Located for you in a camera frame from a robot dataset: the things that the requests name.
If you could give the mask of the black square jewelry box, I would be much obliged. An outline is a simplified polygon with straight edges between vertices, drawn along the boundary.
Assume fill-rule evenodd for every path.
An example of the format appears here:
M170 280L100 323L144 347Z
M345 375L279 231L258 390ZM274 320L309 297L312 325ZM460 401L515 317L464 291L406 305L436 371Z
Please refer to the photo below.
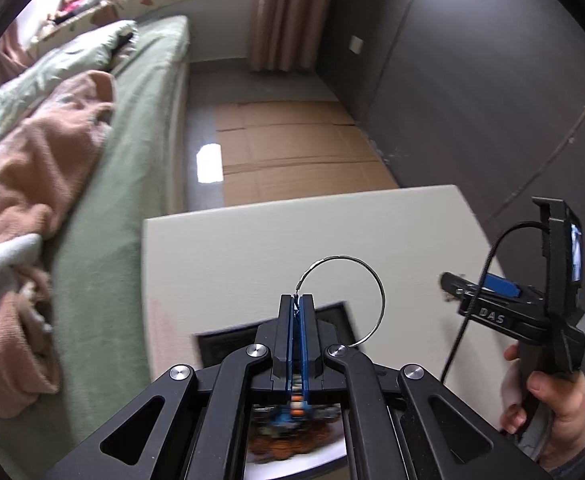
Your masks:
M293 375L301 375L300 326L294 308L294 335L292 335L292 362L289 390L285 391L288 402ZM276 330L276 318L259 323L236 326L196 336L202 365L209 367L219 364L239 348L248 344L264 344L272 351ZM249 463L246 458L247 479L347 479L346 441L343 432L339 438L317 450L291 457L283 462Z

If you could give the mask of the colourful beaded jewelry pile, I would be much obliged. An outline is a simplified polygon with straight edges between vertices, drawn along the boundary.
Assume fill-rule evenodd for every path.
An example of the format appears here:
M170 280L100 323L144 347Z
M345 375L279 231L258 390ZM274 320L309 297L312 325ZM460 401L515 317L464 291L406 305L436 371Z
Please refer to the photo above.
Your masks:
M284 404L254 404L247 441L249 463L283 462L335 442L343 430L339 404L310 404L300 374Z

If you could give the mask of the white foam board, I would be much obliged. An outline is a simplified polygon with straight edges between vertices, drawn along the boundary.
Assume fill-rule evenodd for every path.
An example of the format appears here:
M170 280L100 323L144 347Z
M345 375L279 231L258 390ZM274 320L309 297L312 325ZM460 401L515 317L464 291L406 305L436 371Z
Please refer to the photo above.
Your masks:
M462 326L443 272L478 278L490 246L452 185L283 200L149 219L144 325L152 376L200 367L198 334L274 318L295 289L344 301L375 363L417 363L488 422L502 411L509 340Z

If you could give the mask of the flattened cardboard sheet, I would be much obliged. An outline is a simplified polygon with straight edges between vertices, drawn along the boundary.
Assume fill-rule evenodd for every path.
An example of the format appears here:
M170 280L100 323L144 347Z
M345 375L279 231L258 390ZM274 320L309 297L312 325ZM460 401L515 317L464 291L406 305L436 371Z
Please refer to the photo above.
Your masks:
M336 101L220 104L214 120L227 207L398 186Z

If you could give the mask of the pink fleece blanket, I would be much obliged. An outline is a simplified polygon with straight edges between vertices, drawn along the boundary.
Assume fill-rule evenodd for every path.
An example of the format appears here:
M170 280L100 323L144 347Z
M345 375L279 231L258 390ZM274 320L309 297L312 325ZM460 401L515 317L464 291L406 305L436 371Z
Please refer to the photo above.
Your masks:
M62 82L0 142L0 417L60 386L42 248L102 155L116 81L89 70Z

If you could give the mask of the brown pink curtain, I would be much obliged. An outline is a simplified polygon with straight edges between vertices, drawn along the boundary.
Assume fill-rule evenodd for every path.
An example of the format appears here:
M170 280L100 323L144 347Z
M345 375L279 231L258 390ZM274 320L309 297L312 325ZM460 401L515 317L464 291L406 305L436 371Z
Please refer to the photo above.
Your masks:
M313 70L331 0L257 0L249 65L256 72Z

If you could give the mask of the green floral quilt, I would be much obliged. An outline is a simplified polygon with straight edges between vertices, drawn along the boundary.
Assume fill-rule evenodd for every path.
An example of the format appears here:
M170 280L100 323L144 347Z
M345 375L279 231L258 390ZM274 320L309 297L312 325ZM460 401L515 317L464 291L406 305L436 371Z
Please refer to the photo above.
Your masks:
M0 141L28 110L49 96L63 81L88 70L107 72L121 51L131 50L138 37L132 20L117 21L84 32L47 52L16 78L0 86Z

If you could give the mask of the left side pink curtain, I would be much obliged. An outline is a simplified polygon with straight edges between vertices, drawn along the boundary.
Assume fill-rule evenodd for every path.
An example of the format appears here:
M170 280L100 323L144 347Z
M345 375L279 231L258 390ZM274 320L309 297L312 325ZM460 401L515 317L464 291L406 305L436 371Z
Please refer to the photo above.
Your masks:
M0 38L0 87L33 64L18 40L18 24L13 21Z

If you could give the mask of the white wall socket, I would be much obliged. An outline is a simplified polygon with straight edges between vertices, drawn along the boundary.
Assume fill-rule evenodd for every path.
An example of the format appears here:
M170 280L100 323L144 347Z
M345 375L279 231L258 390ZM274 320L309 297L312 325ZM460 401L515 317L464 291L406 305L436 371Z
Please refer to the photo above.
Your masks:
M363 46L363 40L358 36L352 36L350 39L349 50L355 54L360 55Z

